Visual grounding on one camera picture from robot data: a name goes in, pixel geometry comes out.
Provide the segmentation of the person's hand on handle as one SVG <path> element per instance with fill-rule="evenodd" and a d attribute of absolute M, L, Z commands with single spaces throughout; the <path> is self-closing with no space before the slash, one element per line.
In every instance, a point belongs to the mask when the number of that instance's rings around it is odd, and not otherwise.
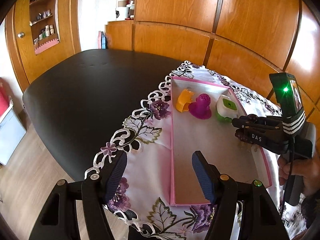
<path fill-rule="evenodd" d="M 283 186 L 290 172 L 290 163 L 288 163 L 282 156 L 277 160 L 279 166 L 279 184 Z M 292 165 L 292 175 L 303 177 L 303 194 L 311 196 L 319 190 L 319 152 L 313 155 L 312 159 L 294 160 Z"/>

